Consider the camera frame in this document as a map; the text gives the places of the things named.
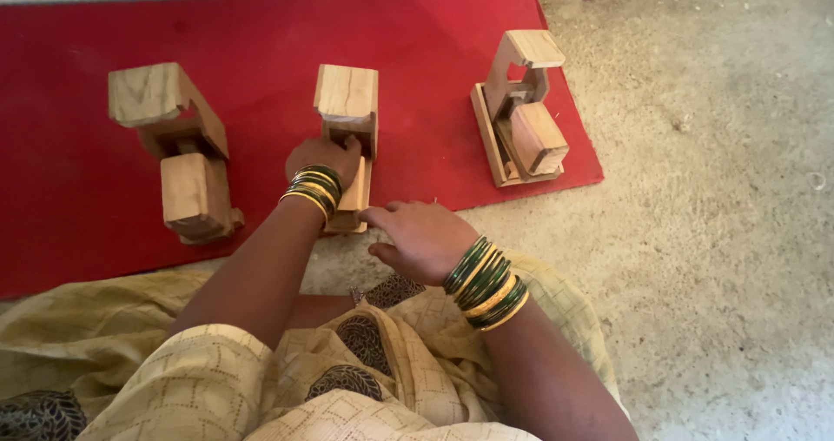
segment wooden frame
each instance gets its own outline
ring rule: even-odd
[[[242,226],[244,215],[228,192],[226,129],[182,67],[113,71],[108,89],[110,119],[136,129],[142,146],[160,159],[165,226],[190,245]]]
[[[321,116],[322,136],[339,145],[350,135],[362,145],[362,158],[356,178],[342,194],[336,214],[324,232],[357,234],[368,229],[360,222],[359,213],[370,200],[371,165],[376,159],[379,72],[349,66],[322,64],[318,67],[313,108]]]
[[[496,187],[553,180],[564,173],[568,145],[541,101],[549,92],[547,68],[560,66],[565,55],[546,30],[504,33],[484,83],[470,98]],[[520,81],[507,80],[509,65],[526,67]],[[516,109],[524,106],[517,115]]]

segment wooden piece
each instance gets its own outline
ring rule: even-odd
[[[376,159],[379,120],[379,72],[349,66],[318,67],[313,107],[322,118],[322,135],[344,144],[350,135],[362,144],[362,155]]]
[[[527,70],[524,74],[522,84],[533,86],[533,96],[527,102],[541,102],[550,92],[550,80],[547,79],[547,68],[536,68]]]
[[[222,159],[201,153],[172,156],[160,161],[162,218],[185,244],[202,244],[231,235],[244,224],[243,214],[231,207]]]
[[[151,155],[176,156],[178,139],[195,138],[203,154],[228,159],[223,122],[178,63],[112,71],[108,89],[110,119],[137,129]]]
[[[342,194],[342,200],[339,201],[340,212],[354,212],[362,210],[362,189],[364,188],[364,165],[365,158],[360,156],[360,167],[356,170],[356,177],[353,183],[350,184],[348,190]]]
[[[556,172],[551,174],[530,176],[525,172],[525,176],[521,176],[521,170],[518,169],[519,161],[515,158],[515,147],[512,144],[512,127],[508,119],[503,119],[503,123],[499,120],[499,124],[493,125],[490,123],[489,113],[486,109],[486,101],[484,99],[484,84],[477,83],[472,88],[470,94],[472,99],[472,108],[474,109],[475,118],[478,120],[478,128],[480,130],[480,137],[484,142],[484,149],[486,151],[486,158],[490,164],[490,172],[492,173],[492,180],[496,187],[514,186],[527,182],[538,182],[541,180],[553,180],[565,171],[559,167]],[[504,126],[504,132],[501,132],[500,127]],[[505,153],[509,159],[503,159],[501,155]],[[518,178],[508,179],[505,171],[506,162],[512,162],[516,166]]]
[[[531,69],[552,68],[561,66],[564,62],[565,55],[556,46],[548,31],[508,30],[504,32],[498,49],[495,51],[495,58],[492,60],[484,88],[490,122],[495,122],[498,117],[509,116],[512,101],[509,96],[507,68],[510,63],[526,66],[527,73],[529,73]],[[527,74],[525,76],[522,83],[531,83]],[[544,99],[546,94],[547,88],[541,88],[536,93],[539,100]]]
[[[178,63],[108,74],[110,119],[135,128],[161,159],[162,216],[184,244],[231,235],[244,215],[229,200],[226,129]]]
[[[516,169],[516,163],[511,160],[508,160],[506,164],[504,164],[504,172],[507,175],[508,180],[519,178],[519,171]]]
[[[478,120],[480,138],[484,141],[486,159],[490,163],[492,181],[496,187],[512,185],[508,182],[503,163],[501,162],[501,153],[498,150],[498,142],[495,140],[495,131],[492,129],[492,124],[490,123],[490,113],[486,109],[483,87],[484,84],[475,84],[470,93],[470,98],[472,99],[474,116]]]
[[[553,68],[565,63],[565,55],[547,30],[508,30],[505,35],[516,49],[519,66]]]
[[[370,160],[362,158],[354,183],[342,195],[339,209],[327,222],[324,232],[332,234],[359,234],[368,230],[368,223],[360,222],[359,214],[370,202]]]
[[[568,153],[565,137],[541,102],[518,105],[510,116],[512,139],[521,161],[519,171],[531,175],[556,172]]]

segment red mat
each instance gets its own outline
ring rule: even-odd
[[[470,103],[502,33],[544,29],[537,0],[168,0],[0,7],[0,297],[228,255],[286,188],[284,161],[317,136],[320,63],[380,71],[370,202],[453,210],[602,180],[563,73],[547,106],[566,173],[496,189]],[[177,61],[224,121],[231,240],[179,243],[162,224],[159,162],[108,119],[107,73]]]

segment wooden base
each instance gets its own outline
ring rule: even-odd
[[[556,172],[538,176],[531,176],[521,167],[520,160],[516,156],[516,149],[513,146],[510,121],[508,119],[502,119],[496,124],[497,127],[490,123],[490,113],[486,109],[486,100],[484,98],[484,84],[475,84],[470,97],[472,98],[472,109],[474,109],[475,118],[478,120],[480,137],[484,141],[486,157],[490,162],[490,171],[492,172],[492,180],[495,182],[495,186],[500,188],[527,184],[529,182],[540,182],[542,180],[554,180],[564,173],[565,168],[561,164],[559,164]],[[518,178],[507,178],[506,164],[508,162],[516,166],[516,171],[519,174]]]

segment saree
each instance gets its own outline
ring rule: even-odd
[[[543,262],[506,256],[620,404],[589,301]],[[480,334],[441,288],[392,276],[324,326],[287,330],[275,351],[220,324],[168,339],[209,276],[73,283],[0,315],[0,436],[533,438],[501,423]]]

